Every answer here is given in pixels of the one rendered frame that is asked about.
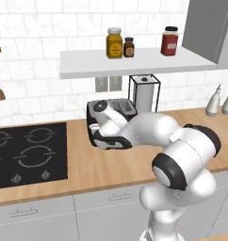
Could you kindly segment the black toaster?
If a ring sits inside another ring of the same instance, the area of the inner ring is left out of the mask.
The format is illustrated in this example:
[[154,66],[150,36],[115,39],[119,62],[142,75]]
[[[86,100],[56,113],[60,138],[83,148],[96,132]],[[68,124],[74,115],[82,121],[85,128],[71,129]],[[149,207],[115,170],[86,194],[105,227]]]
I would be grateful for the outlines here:
[[[125,137],[121,137],[119,132],[137,114],[138,111],[128,99],[88,102],[87,129],[91,145],[105,150],[130,149],[132,144]],[[90,125],[93,123],[100,125],[100,129],[95,133],[90,130]]]

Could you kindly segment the grey wall socket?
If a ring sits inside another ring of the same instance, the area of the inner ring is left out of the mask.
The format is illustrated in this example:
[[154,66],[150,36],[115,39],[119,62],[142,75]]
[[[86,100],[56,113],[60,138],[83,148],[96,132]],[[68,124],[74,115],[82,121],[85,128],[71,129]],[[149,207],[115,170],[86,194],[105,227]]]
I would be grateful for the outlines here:
[[108,90],[108,78],[107,77],[96,77],[95,78],[95,91],[105,92]]
[[110,76],[109,77],[109,90],[120,91],[122,89],[122,77],[121,76]]

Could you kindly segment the white wall shelf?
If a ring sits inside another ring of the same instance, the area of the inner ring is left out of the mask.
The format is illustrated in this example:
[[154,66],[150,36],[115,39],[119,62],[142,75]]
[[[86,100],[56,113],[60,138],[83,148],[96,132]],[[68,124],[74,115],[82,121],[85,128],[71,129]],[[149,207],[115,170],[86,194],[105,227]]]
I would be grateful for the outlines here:
[[175,56],[163,56],[158,48],[138,48],[133,57],[109,59],[105,50],[61,51],[61,79],[122,76],[151,73],[212,71],[216,64],[186,48]]

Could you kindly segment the grey wall cupboard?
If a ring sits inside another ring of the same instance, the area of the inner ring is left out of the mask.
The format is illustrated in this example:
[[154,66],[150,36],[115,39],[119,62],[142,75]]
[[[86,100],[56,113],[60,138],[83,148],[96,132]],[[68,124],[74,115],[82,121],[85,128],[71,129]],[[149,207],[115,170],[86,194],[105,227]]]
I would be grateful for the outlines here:
[[182,46],[228,69],[228,0],[189,0]]

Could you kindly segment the yellow jar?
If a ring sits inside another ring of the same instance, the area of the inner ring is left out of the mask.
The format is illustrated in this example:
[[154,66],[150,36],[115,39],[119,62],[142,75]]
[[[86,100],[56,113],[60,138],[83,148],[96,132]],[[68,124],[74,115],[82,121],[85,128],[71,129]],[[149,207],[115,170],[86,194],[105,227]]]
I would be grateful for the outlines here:
[[108,58],[122,57],[122,30],[119,27],[110,27],[106,37],[106,55]]

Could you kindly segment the red jar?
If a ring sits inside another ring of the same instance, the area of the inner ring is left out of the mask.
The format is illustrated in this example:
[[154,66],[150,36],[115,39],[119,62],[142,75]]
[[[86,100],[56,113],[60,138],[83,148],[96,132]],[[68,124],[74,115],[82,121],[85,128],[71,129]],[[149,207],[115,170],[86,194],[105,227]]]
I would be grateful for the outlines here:
[[174,56],[178,41],[178,28],[176,26],[167,26],[162,35],[162,44],[160,53],[163,56]]

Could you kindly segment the grey base cupboard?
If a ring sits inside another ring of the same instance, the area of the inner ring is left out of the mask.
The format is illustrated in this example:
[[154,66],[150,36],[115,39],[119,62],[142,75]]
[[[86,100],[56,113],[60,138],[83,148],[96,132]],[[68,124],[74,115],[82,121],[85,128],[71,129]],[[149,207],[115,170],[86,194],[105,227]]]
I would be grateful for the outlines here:
[[209,236],[228,233],[228,170],[216,173],[215,177],[218,180],[217,194],[220,204]]

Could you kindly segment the white paper towel roll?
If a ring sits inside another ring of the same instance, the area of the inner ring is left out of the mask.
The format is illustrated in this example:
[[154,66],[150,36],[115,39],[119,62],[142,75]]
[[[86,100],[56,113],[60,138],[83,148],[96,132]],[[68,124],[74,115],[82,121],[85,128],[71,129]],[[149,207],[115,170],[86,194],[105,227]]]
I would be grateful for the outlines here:
[[152,110],[154,84],[138,85],[136,108],[138,112],[150,112]]

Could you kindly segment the black hob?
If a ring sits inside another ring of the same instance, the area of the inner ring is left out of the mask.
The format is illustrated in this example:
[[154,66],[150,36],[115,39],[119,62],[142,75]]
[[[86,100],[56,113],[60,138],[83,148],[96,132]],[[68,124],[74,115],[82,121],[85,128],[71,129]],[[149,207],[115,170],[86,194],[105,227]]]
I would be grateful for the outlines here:
[[[50,177],[41,178],[47,170]],[[19,174],[21,182],[12,178]],[[65,122],[0,128],[0,188],[68,178]]]

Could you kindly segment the grey cupboard door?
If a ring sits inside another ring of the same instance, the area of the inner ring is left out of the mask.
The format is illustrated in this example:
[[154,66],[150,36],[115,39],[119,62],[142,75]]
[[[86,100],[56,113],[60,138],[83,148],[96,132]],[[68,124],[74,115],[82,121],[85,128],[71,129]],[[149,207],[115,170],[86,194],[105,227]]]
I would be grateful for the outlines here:
[[80,241],[139,241],[149,215],[138,201],[77,211]]
[[79,241],[74,214],[0,225],[0,241]]

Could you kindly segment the small dark brown jar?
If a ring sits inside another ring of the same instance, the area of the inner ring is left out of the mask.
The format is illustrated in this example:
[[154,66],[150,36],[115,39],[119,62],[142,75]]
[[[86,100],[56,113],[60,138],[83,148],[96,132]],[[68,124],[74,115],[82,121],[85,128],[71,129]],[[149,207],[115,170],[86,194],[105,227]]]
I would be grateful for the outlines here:
[[123,55],[125,57],[133,57],[135,51],[134,39],[132,37],[126,37],[123,45]]

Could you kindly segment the grey drawer front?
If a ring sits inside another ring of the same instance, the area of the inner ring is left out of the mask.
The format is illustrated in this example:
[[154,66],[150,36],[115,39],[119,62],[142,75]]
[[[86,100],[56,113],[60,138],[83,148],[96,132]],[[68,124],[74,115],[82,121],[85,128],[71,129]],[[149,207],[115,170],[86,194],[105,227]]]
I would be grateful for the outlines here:
[[[17,209],[23,211],[29,210],[31,207],[38,209],[38,213],[24,217],[9,217],[9,214],[16,212]],[[0,207],[0,225],[43,217],[55,217],[69,214],[74,214],[72,196],[17,203]]]
[[[141,188],[142,185],[132,185],[74,195],[75,212],[79,214],[88,211],[105,211],[112,208],[140,209],[144,212],[144,208],[139,201]],[[109,201],[108,197],[112,196],[113,193],[115,195],[132,194],[132,198],[121,201]]]

